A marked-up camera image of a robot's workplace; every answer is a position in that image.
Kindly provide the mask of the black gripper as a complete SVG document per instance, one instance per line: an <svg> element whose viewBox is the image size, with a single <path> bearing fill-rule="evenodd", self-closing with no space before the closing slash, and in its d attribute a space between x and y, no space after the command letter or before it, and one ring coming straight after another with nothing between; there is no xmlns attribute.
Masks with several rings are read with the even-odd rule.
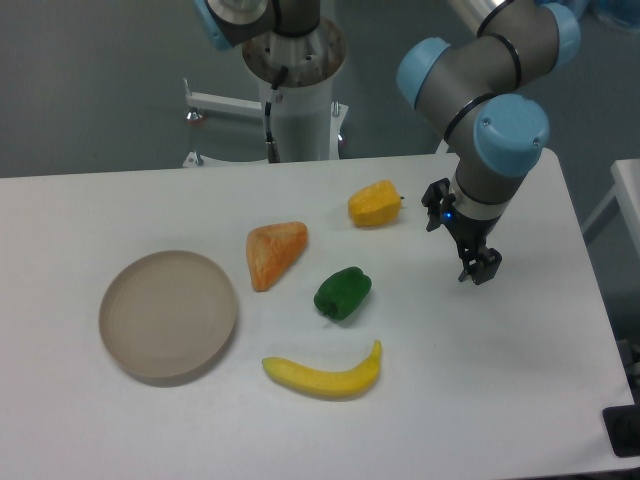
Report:
<svg viewBox="0 0 640 480"><path fill-rule="evenodd" d="M454 239L463 270L459 282L471 280L481 285L492 280L502 262L502 255L486 245L487 236L500 219L475 219L464 215L454 204L455 194L450 190L451 182L443 178L431 183L422 197L421 204L427 209L426 231L432 232L445 226Z"/></svg>

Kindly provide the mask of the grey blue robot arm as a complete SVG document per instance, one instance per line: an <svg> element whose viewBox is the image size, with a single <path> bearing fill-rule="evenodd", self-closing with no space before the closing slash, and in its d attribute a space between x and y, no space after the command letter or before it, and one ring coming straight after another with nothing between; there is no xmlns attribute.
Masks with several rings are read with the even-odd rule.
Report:
<svg viewBox="0 0 640 480"><path fill-rule="evenodd" d="M518 89L571 61L581 44L573 11L535 1L453 1L474 38L453 47L441 38L416 44L396 83L458 156L454 174L427 187L427 228L445 227L462 263L460 280L493 279L501 254L487 237L550 133L545 111Z"/></svg>

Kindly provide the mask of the robot base joint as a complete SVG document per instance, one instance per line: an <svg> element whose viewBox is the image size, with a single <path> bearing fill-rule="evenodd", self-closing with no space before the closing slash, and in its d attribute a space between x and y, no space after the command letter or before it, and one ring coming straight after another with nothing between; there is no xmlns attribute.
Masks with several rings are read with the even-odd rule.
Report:
<svg viewBox="0 0 640 480"><path fill-rule="evenodd" d="M210 43L220 51L268 32L303 37L320 24L320 2L314 0L195 0L192 4Z"/></svg>

